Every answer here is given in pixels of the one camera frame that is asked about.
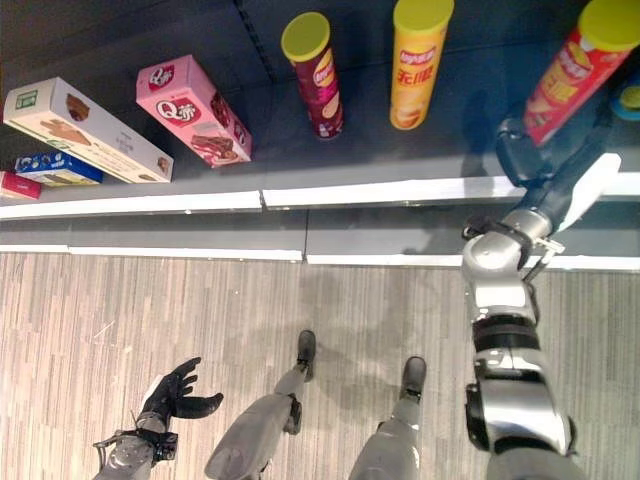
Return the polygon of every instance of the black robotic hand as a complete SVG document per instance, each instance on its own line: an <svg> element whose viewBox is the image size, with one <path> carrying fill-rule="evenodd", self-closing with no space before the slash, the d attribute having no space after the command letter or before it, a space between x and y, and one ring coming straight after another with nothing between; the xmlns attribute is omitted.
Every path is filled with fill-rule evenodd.
<svg viewBox="0 0 640 480"><path fill-rule="evenodd" d="M192 358L165 375L144 403L142 414L160 415L168 426L170 417L204 418L215 412L224 398L222 393L212 397L187 397L193 391L190 384L198 379L197 375L187 375L200 360L200 357Z"/></svg>

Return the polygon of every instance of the can label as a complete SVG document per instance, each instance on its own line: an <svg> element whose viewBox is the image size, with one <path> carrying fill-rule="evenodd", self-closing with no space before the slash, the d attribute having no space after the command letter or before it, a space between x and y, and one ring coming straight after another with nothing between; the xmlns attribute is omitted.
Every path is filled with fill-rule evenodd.
<svg viewBox="0 0 640 480"><path fill-rule="evenodd" d="M524 123L534 143L551 138L627 55L594 48L576 28L527 100Z"/></svg>
<svg viewBox="0 0 640 480"><path fill-rule="evenodd" d="M292 64L298 76L300 95L307 104L316 135L322 138L337 135L342 131L344 118L331 48L327 46L307 62Z"/></svg>
<svg viewBox="0 0 640 480"><path fill-rule="evenodd" d="M390 113L394 127L410 130L427 116L446 34L446 27L429 34L396 30Z"/></svg>

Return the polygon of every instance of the snack box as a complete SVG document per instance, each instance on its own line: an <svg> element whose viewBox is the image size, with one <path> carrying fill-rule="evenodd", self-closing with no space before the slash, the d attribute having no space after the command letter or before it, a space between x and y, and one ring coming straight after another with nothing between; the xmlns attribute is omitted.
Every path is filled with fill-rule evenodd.
<svg viewBox="0 0 640 480"><path fill-rule="evenodd" d="M4 123L128 183L168 183L173 159L61 78L11 90Z"/></svg>
<svg viewBox="0 0 640 480"><path fill-rule="evenodd" d="M16 174L50 187L98 185L102 172L64 152L37 153L16 160Z"/></svg>
<svg viewBox="0 0 640 480"><path fill-rule="evenodd" d="M251 134L192 55L140 70L136 100L210 166L251 161Z"/></svg>
<svg viewBox="0 0 640 480"><path fill-rule="evenodd" d="M0 196L9 198L40 197L42 185L11 172L0 172Z"/></svg>

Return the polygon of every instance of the wood-grain floor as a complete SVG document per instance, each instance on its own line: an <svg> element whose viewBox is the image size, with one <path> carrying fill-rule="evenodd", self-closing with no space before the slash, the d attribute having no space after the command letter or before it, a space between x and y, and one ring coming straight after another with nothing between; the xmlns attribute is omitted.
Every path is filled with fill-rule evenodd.
<svg viewBox="0 0 640 480"><path fill-rule="evenodd" d="M537 280L557 394L579 428L590 478L640 478L640 275ZM153 479L201 479L215 442L270 391L315 330L303 430L265 479L346 479L388 417L411 354L429 365L422 478L484 478L466 437L473 355L459 272L183 259L0 255L0 478L92 478L91 444L131 427L149 383L203 357L211 417L176 420L176 461Z"/></svg>

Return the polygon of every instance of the red chip can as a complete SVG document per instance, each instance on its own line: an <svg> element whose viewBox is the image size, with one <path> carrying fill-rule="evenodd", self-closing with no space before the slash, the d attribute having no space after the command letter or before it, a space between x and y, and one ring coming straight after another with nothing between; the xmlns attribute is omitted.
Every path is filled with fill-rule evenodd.
<svg viewBox="0 0 640 480"><path fill-rule="evenodd" d="M320 138L336 136L344 123L330 36L327 18L318 12L307 12L289 22L280 42L296 71L300 95Z"/></svg>
<svg viewBox="0 0 640 480"><path fill-rule="evenodd" d="M524 123L545 143L640 43L640 0L591 0L527 101Z"/></svg>

